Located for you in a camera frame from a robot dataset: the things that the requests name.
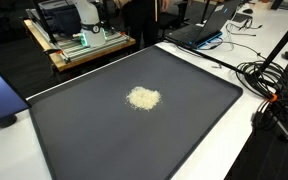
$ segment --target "desk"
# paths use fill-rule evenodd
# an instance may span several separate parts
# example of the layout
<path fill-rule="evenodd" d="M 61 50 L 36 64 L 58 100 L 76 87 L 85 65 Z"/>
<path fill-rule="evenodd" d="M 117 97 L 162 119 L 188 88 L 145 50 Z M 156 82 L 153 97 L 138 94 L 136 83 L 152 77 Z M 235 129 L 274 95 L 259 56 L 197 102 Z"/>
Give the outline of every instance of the desk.
<path fill-rule="evenodd" d="M 254 9 L 254 26 L 263 24 L 259 30 L 248 30 L 256 37 L 233 36 L 233 41 L 260 51 L 267 56 L 288 29 L 288 11 Z M 159 47 L 233 84 L 241 86 L 234 72 L 223 67 L 212 68 L 213 62 L 179 50 L 171 43 L 160 43 Z M 282 52 L 288 51 L 288 44 Z M 232 65 L 257 60 L 256 54 L 236 46 L 223 44 L 206 54 Z M 275 61 L 282 67 L 287 60 L 277 56 Z M 183 164 L 173 179 L 224 179 L 236 157 L 249 138 L 252 114 L 263 100 L 244 88 L 244 94 L 220 119 L 205 139 Z M 0 179 L 51 179 L 42 151 L 32 126 L 28 111 L 18 114 L 19 121 L 6 129 L 0 129 Z"/>
<path fill-rule="evenodd" d="M 44 36 L 38 30 L 38 28 L 36 28 L 33 25 L 32 20 L 24 20 L 24 25 L 25 25 L 26 29 L 33 35 L 33 37 L 36 39 L 36 41 L 41 45 L 43 50 L 53 49 L 51 44 L 44 38 Z M 62 72 L 62 71 L 71 69 L 73 67 L 76 67 L 78 65 L 81 65 L 83 63 L 89 62 L 91 60 L 94 60 L 94 59 L 100 58 L 102 56 L 108 55 L 110 53 L 131 47 L 134 44 L 135 44 L 135 40 L 133 38 L 130 38 L 130 41 L 128 41 L 128 42 L 125 41 L 125 43 L 118 44 L 116 46 L 112 46 L 110 48 L 100 50 L 96 53 L 86 55 L 86 56 L 84 56 L 84 57 L 82 57 L 76 61 L 65 63 L 63 58 L 56 53 L 50 54 L 50 60 L 51 60 L 51 63 L 56 67 L 56 69 L 59 72 Z"/>

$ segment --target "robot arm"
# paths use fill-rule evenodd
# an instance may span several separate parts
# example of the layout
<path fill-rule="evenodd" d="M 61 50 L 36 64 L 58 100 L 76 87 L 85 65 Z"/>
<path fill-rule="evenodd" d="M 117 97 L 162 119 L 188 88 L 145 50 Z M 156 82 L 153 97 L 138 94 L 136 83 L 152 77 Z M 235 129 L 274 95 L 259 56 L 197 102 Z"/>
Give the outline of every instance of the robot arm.
<path fill-rule="evenodd" d="M 100 26 L 97 8 L 88 0 L 72 0 L 81 18 L 83 46 L 96 47 L 105 44 L 104 29 Z"/>

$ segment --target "person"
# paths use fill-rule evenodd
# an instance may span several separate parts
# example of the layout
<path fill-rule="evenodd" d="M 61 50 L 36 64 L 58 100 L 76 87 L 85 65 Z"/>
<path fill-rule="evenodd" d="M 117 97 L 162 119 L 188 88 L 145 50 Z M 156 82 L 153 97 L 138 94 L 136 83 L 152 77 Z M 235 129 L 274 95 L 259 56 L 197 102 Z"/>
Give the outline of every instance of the person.
<path fill-rule="evenodd" d="M 122 8 L 124 26 L 130 28 L 130 36 L 136 40 L 133 52 L 140 50 L 143 34 L 144 47 L 157 43 L 158 15 L 168 8 L 169 0 L 132 0 Z"/>

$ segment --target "white table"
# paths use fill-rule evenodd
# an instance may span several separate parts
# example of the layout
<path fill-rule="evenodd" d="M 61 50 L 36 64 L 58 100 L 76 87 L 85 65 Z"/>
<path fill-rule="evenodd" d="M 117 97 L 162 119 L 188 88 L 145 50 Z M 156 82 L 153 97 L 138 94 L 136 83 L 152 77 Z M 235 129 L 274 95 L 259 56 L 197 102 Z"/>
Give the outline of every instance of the white table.
<path fill-rule="evenodd" d="M 256 37 L 233 36 L 233 41 L 250 46 L 267 56 L 288 30 L 288 11 L 254 9 L 253 26 L 263 25 L 258 30 L 247 30 Z M 234 72 L 206 59 L 187 54 L 174 44 L 160 43 L 159 47 L 201 67 L 231 83 L 241 86 Z M 216 57 L 234 66 L 241 62 L 257 60 L 256 54 L 248 49 L 223 44 L 205 54 Z M 288 51 L 288 44 L 282 52 Z M 280 55 L 274 62 L 285 67 L 287 60 Z M 205 139 L 195 149 L 173 179 L 223 179 L 249 138 L 251 117 L 263 100 L 244 88 L 241 98 L 228 110 Z M 0 179 L 44 180 L 51 179 L 44 156 L 38 143 L 28 111 L 17 114 L 18 121 L 11 127 L 0 129 Z"/>

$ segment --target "black tray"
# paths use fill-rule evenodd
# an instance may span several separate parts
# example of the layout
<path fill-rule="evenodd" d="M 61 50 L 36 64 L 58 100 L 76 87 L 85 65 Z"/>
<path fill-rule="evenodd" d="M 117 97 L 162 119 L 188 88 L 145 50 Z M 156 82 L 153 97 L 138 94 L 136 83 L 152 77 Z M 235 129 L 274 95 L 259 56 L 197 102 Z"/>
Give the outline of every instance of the black tray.
<path fill-rule="evenodd" d="M 134 110 L 136 86 L 161 103 Z M 241 96 L 242 89 L 154 46 L 30 100 L 54 179 L 145 179 L 174 175 Z"/>

